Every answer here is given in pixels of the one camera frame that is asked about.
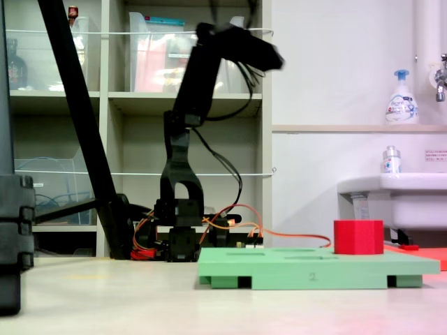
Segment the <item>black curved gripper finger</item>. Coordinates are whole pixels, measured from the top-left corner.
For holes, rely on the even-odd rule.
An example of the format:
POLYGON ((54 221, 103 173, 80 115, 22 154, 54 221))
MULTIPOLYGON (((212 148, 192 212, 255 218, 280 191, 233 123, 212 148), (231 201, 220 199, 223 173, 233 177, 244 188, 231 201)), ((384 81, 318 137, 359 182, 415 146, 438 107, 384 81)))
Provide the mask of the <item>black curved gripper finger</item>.
POLYGON ((277 47, 272 43, 269 43, 266 40, 263 40, 262 38, 258 38, 256 43, 257 43, 256 49, 259 54, 270 55, 270 56, 279 55, 277 47))

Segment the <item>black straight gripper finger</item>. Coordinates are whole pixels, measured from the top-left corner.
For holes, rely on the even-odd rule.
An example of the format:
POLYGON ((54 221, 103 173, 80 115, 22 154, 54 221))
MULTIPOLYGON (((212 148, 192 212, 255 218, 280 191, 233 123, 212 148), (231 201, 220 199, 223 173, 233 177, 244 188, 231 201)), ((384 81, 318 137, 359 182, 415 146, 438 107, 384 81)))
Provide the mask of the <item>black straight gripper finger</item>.
POLYGON ((258 56, 254 68, 258 70, 281 70, 284 58, 275 50, 270 50, 258 56))

